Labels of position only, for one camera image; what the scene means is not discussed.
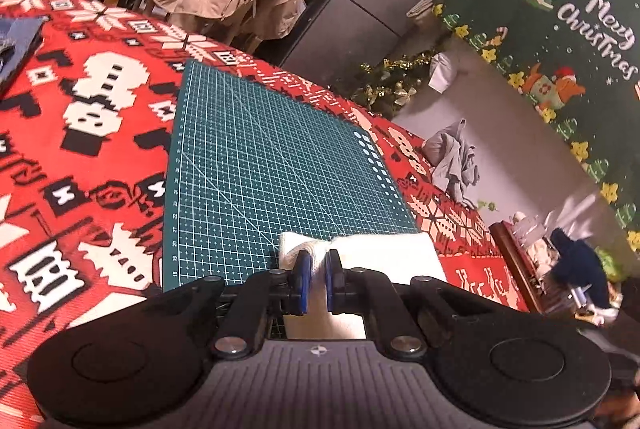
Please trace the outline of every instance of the table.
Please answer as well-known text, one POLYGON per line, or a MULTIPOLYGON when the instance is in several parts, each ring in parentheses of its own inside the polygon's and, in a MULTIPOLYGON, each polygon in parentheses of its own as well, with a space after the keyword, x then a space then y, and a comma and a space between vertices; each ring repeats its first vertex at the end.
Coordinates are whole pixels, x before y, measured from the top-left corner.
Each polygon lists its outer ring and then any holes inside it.
POLYGON ((126 9, 0 0, 0 13, 48 20, 42 46, 0 101, 0 427, 41 420, 24 384, 36 346, 161 290, 164 173, 190 58, 366 129, 447 280, 526 310, 478 213, 431 184, 414 151, 420 138, 308 80, 126 9), (135 280, 125 270, 132 264, 135 280))

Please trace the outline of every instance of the gray cloth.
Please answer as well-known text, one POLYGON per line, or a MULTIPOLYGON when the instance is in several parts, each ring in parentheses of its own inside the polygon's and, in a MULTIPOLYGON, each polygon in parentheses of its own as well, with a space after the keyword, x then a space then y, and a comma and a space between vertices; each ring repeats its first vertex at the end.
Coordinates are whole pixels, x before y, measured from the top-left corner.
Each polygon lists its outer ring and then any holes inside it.
POLYGON ((476 204, 465 196, 469 185, 480 179, 476 166, 475 146, 468 144, 462 136, 466 120, 441 129, 422 145, 422 153, 435 167, 433 184, 444 190, 456 203, 476 208, 476 204))

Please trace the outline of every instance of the merry christmas text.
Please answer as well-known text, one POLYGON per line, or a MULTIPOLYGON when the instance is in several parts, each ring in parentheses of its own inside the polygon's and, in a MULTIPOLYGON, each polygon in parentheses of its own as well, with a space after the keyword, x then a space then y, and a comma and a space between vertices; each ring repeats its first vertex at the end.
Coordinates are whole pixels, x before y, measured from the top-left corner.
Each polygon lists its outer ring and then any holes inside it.
POLYGON ((604 0, 591 0, 584 8, 587 14, 592 11, 598 11, 598 20, 602 23, 602 27, 611 31, 611 34, 607 34, 600 30, 600 24, 592 24, 583 20, 578 20, 580 16, 580 10, 575 7, 573 3, 567 3, 560 7, 558 10, 558 19, 564 21, 569 25, 571 30, 578 31, 585 39, 589 41, 591 46, 597 48, 602 57, 607 57, 611 61, 611 66, 619 69, 623 73, 625 80, 630 80, 635 73, 638 73, 638 67, 631 65, 626 60, 623 60, 623 56, 616 49, 626 52, 636 42, 636 36, 631 27, 625 27, 618 20, 609 13, 611 10, 611 3, 604 0))

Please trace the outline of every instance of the christmas garland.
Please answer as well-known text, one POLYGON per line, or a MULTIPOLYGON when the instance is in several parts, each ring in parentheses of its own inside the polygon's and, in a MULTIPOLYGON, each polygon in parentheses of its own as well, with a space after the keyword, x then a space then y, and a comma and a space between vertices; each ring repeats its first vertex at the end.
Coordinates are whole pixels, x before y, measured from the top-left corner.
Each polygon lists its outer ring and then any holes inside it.
POLYGON ((414 57, 405 55, 399 60, 384 59, 375 68, 361 64, 356 78, 366 85, 351 95, 351 100, 391 120, 429 79, 434 54, 426 51, 414 57))

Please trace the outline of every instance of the metal screw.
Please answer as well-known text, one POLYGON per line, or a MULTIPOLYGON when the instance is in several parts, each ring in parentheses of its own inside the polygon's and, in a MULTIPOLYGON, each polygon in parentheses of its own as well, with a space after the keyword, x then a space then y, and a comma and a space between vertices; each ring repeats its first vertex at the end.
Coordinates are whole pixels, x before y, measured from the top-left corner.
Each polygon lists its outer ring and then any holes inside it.
POLYGON ((221 353, 237 355, 246 349, 246 342, 240 337, 222 337, 216 340, 215 348, 221 353))
POLYGON ((411 354, 422 348, 422 343, 411 335, 400 335, 391 341, 391 347, 400 353, 411 354))

